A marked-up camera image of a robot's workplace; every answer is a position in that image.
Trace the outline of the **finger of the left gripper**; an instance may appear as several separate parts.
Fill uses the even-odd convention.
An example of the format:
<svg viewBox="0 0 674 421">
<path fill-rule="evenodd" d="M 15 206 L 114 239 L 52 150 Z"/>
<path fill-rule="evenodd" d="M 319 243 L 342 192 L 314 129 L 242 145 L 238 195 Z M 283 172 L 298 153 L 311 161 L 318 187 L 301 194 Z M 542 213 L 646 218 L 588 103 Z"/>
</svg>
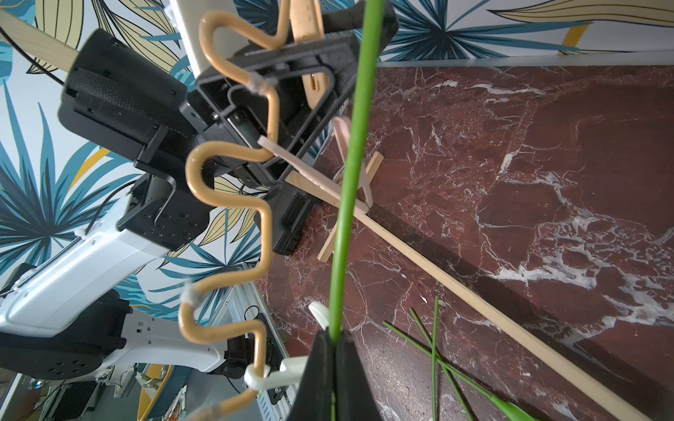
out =
<svg viewBox="0 0 674 421">
<path fill-rule="evenodd" d="M 365 21 L 365 9 L 366 1 L 360 1 L 346 9 L 324 12 L 322 14 L 324 32 L 328 34 L 361 30 Z M 384 49 L 397 34 L 398 29 L 399 22 L 395 7 L 392 2 L 384 1 L 383 24 L 379 38 L 379 56 L 384 53 Z"/>
</svg>

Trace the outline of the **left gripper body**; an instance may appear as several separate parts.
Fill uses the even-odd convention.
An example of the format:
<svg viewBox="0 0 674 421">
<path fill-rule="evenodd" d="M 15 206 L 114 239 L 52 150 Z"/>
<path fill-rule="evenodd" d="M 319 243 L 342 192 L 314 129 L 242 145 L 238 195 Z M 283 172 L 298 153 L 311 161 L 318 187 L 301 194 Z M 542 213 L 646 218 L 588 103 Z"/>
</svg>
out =
<svg viewBox="0 0 674 421">
<path fill-rule="evenodd" d="M 220 140 L 261 151 L 258 140 L 265 136 L 303 159 L 354 92 L 359 49 L 356 35 L 342 33 L 274 51 L 239 54 L 229 61 L 254 81 L 266 82 L 277 94 L 276 103 L 208 68 L 180 112 L 194 127 L 198 143 Z M 291 165 L 275 155 L 262 161 L 216 156 L 210 169 L 215 175 L 233 175 L 250 189 L 268 189 L 273 251 L 291 254 L 314 204 L 308 194 L 286 183 Z"/>
</svg>

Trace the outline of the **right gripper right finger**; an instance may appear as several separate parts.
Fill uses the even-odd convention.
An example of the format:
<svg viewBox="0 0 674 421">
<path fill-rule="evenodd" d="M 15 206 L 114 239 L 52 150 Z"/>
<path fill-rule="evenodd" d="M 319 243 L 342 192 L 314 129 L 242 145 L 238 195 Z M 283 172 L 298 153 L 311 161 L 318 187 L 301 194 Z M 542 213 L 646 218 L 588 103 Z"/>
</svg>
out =
<svg viewBox="0 0 674 421">
<path fill-rule="evenodd" d="M 335 415 L 337 420 L 382 421 L 368 377 L 350 332 L 342 331 L 335 347 Z"/>
</svg>

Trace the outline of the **curved wooden clip hanger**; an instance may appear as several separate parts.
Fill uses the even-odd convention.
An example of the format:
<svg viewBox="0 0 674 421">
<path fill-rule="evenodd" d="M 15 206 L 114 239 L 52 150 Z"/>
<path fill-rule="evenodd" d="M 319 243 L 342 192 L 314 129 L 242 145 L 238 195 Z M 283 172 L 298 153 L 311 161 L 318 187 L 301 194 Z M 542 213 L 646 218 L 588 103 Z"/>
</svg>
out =
<svg viewBox="0 0 674 421">
<path fill-rule="evenodd" d="M 214 47 L 213 35 L 221 27 L 230 28 L 245 38 L 267 50 L 277 50 L 286 42 L 289 34 L 296 41 L 315 41 L 324 36 L 321 8 L 316 1 L 284 1 L 279 9 L 277 32 L 268 35 L 249 22 L 230 12 L 209 12 L 201 20 L 199 27 L 200 46 L 207 60 L 227 78 L 246 85 L 251 91 L 265 94 L 270 103 L 277 102 L 277 94 L 263 81 L 254 81 L 246 70 L 233 65 L 222 58 Z M 271 264 L 272 242 L 272 210 L 270 206 L 259 198 L 251 196 L 236 196 L 216 191 L 206 186 L 202 169 L 207 159 L 214 156 L 226 156 L 246 161 L 262 161 L 266 156 L 276 155 L 279 152 L 277 142 L 263 136 L 263 148 L 254 151 L 248 147 L 241 147 L 224 141 L 209 141 L 193 149 L 186 163 L 186 177 L 188 186 L 194 196 L 207 205 L 216 207 L 233 206 L 237 208 L 253 209 L 261 216 L 261 258 L 259 263 L 245 271 L 213 275 L 207 279 L 187 287 L 182 294 L 179 309 L 179 327 L 186 340 L 196 344 L 209 344 L 216 340 L 229 340 L 240 335 L 250 333 L 255 338 L 254 362 L 247 368 L 245 381 L 249 386 L 242 394 L 221 403 L 216 403 L 205 409 L 191 414 L 191 420 L 221 420 L 224 417 L 238 412 L 250 405 L 258 393 L 273 389 L 277 386 L 300 384 L 307 364 L 307 357 L 296 357 L 284 360 L 277 372 L 267 372 L 264 357 L 266 355 L 266 328 L 258 320 L 243 321 L 228 326 L 206 328 L 197 324 L 193 317 L 195 308 L 200 305 L 206 293 L 224 287 L 253 282 L 266 275 Z M 310 181 L 317 184 L 341 204 L 342 185 L 332 183 L 320 173 L 302 168 L 300 162 L 291 157 L 286 161 Z"/>
</svg>

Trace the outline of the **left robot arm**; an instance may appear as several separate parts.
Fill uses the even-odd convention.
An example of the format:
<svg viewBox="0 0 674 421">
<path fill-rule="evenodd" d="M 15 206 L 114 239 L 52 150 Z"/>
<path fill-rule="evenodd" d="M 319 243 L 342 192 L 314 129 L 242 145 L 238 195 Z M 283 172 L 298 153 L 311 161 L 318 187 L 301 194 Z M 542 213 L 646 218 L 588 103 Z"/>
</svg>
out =
<svg viewBox="0 0 674 421">
<path fill-rule="evenodd" d="M 184 285 L 259 269 L 290 254 L 315 198 L 288 182 L 291 166 L 262 149 L 305 156 L 356 87 L 364 6 L 323 15 L 319 38 L 296 22 L 264 23 L 256 40 L 229 28 L 219 54 L 274 88 L 266 96 L 210 64 L 173 51 L 198 47 L 198 21 L 170 26 L 156 1 L 129 1 L 133 19 L 104 1 L 82 29 L 81 1 L 10 1 L 1 13 L 2 75 L 21 49 L 62 69 L 55 125 L 82 142 L 61 158 L 54 125 L 39 117 L 29 151 L 15 112 L 1 125 L 1 365 L 64 381 L 112 365 L 164 364 L 224 373 L 224 340 L 189 342 L 176 312 Z"/>
</svg>

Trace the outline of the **pink tulip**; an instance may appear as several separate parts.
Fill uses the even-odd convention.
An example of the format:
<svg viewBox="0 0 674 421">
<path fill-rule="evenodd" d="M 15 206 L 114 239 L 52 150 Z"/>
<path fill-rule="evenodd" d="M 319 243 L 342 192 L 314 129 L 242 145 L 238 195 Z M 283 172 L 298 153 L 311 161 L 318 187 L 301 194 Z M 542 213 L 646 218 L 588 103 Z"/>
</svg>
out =
<svg viewBox="0 0 674 421">
<path fill-rule="evenodd" d="M 383 24 L 383 1 L 367 1 L 363 38 L 360 48 L 350 148 L 343 173 L 342 197 L 335 235 L 329 299 L 328 333 L 333 347 L 342 332 L 345 277 L 349 257 L 352 222 L 355 213 L 357 186 L 366 146 L 370 109 L 375 85 L 380 31 Z"/>
</svg>

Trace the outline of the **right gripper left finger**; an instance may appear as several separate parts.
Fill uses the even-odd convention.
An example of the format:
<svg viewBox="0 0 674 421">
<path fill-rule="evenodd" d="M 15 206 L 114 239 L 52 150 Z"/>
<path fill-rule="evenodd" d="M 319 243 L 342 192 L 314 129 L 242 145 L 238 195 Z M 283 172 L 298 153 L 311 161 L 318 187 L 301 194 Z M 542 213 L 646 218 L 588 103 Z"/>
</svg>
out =
<svg viewBox="0 0 674 421">
<path fill-rule="evenodd" d="M 312 343 L 305 371 L 287 421 L 333 419 L 335 348 L 328 331 L 319 331 Z"/>
</svg>

